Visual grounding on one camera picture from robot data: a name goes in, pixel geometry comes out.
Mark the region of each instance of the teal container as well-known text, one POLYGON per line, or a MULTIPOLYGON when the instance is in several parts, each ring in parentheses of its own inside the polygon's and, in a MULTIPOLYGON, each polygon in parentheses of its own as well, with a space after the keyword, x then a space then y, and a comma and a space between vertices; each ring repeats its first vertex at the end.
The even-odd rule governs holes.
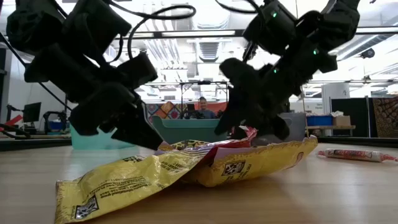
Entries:
POLYGON ((72 137, 73 149, 122 149, 125 147, 133 147, 133 144, 112 139, 111 136, 115 132, 104 133, 98 130, 99 134, 94 136, 81 136, 77 131, 70 126, 70 135, 72 137))
POLYGON ((162 119, 152 117, 152 124, 169 144, 184 140, 217 142, 226 140, 226 133, 214 133, 219 119, 162 119))

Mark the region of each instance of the robotic hand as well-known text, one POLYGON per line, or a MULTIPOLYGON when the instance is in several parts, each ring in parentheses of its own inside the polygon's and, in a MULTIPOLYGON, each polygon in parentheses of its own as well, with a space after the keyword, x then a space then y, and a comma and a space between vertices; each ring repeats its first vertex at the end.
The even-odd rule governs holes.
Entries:
POLYGON ((244 124, 259 130, 258 135, 273 133, 280 139, 289 128, 278 108, 320 70, 337 69, 336 57, 328 52, 351 40, 359 22, 359 0, 330 0, 322 12, 310 11, 296 19, 278 0, 265 0, 244 31, 249 41, 243 62, 229 58, 220 70, 229 78, 228 106, 215 129, 221 134, 244 124), (245 62, 256 46, 280 55, 275 65, 255 70, 245 62))
POLYGON ((51 81, 78 103, 69 120, 79 134, 90 136, 98 134, 97 128, 105 133, 117 128, 113 139, 156 150, 163 139, 149 124, 145 104, 134 90, 155 80, 157 71, 146 54, 132 57, 132 35, 148 19, 185 19, 196 13, 195 8, 172 6, 148 15, 128 11, 111 0, 79 0, 67 15, 55 0, 16 3, 6 32, 15 49, 35 55, 25 70, 25 81, 51 81), (117 35, 127 35, 132 27, 110 5, 145 18, 130 32, 130 60, 117 67, 106 62, 103 54, 117 35), (192 12, 157 16, 177 8, 192 12))

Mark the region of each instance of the wall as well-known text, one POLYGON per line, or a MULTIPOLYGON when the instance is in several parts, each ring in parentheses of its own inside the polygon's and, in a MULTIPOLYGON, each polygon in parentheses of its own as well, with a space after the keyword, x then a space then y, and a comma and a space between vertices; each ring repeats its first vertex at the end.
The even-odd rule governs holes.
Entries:
POLYGON ((330 83, 322 86, 322 102, 323 112, 330 114, 331 99, 348 99, 350 98, 349 83, 330 83))
MULTIPOLYGON (((35 122, 35 127, 40 127, 40 130, 44 130, 43 114, 47 111, 62 111, 64 110, 64 106, 47 93, 38 83, 26 83, 24 81, 25 68, 15 56, 12 56, 10 63, 11 66, 9 66, 7 74, 9 75, 7 103, 15 108, 23 109, 26 104, 41 102, 40 120, 35 122)), ((54 84, 51 82, 43 84, 61 100, 65 100, 64 92, 54 84)), ((22 114, 22 112, 13 111, 11 117, 13 118, 19 114, 22 114)), ((51 115, 50 119, 57 119, 57 116, 51 115)))
MULTIPOLYGON (((305 111, 309 113, 315 113, 322 115, 323 114, 323 104, 322 99, 305 99, 304 100, 305 111)), ((303 112, 303 101, 291 101, 290 109, 294 110, 294 112, 303 112)))
POLYGON ((0 63, 1 69, 6 71, 5 75, 0 75, 0 79, 2 78, 2 82, 0 86, 0 97, 1 97, 1 104, 0 104, 0 123, 5 123, 6 122, 6 116, 7 116, 7 102, 8 102, 8 83, 9 83, 9 74, 7 71, 9 71, 9 68, 11 66, 11 63, 8 63, 11 61, 11 55, 7 54, 6 49, 1 49, 1 59, 2 60, 0 63))

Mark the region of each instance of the person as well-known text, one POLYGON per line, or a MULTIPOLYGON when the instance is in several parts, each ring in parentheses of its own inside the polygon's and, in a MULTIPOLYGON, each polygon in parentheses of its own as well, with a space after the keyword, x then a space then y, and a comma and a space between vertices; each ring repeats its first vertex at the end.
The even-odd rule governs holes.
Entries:
POLYGON ((205 119, 216 119, 217 118, 216 114, 214 112, 207 109, 207 100, 203 96, 201 98, 199 98, 199 106, 200 106, 200 110, 198 110, 198 111, 201 114, 203 114, 205 119))

